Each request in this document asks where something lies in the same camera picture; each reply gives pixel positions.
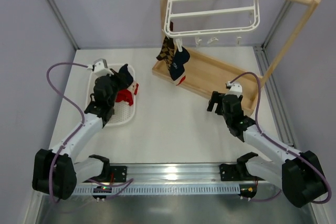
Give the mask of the navy blue sock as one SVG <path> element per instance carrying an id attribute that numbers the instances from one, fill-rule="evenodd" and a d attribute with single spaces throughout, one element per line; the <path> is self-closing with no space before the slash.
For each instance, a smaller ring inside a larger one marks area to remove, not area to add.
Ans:
<path id="1" fill-rule="evenodd" d="M 128 64 L 124 64 L 118 72 L 113 71 L 118 80 L 120 90 L 128 90 L 132 94 L 137 95 L 139 84 L 135 81 L 133 75 L 130 73 Z"/>

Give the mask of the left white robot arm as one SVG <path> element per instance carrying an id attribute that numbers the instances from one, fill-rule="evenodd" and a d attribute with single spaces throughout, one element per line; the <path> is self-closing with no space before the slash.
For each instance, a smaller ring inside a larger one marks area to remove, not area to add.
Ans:
<path id="1" fill-rule="evenodd" d="M 90 179 L 102 182 L 110 177 L 108 158 L 96 154 L 83 162 L 76 162 L 76 158 L 114 115 L 116 97 L 124 85 L 125 77 L 116 72 L 95 80 L 91 101 L 77 127 L 52 149 L 36 153 L 33 190 L 66 200 L 78 184 Z"/>

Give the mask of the navy sock beige red toe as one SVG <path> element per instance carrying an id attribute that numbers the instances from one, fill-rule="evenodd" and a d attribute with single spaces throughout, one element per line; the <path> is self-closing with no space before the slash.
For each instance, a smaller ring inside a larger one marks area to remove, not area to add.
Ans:
<path id="1" fill-rule="evenodd" d="M 182 51 L 177 50 L 170 65 L 169 74 L 173 83 L 178 86 L 186 78 L 184 65 L 189 61 L 190 53 L 182 47 Z"/>

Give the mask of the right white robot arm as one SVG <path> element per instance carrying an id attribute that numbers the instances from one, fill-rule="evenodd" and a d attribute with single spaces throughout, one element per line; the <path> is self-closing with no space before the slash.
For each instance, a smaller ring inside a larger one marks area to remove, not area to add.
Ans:
<path id="1" fill-rule="evenodd" d="M 237 160 L 236 169 L 244 179 L 248 176 L 262 178 L 278 187 L 287 200 L 301 208 L 323 194 L 329 194 L 322 167 L 316 154 L 300 152 L 279 140 L 272 140 L 257 122 L 242 110 L 242 96 L 214 91 L 207 110 L 221 115 L 234 137 L 253 146 L 268 157 L 264 160 L 248 153 Z"/>

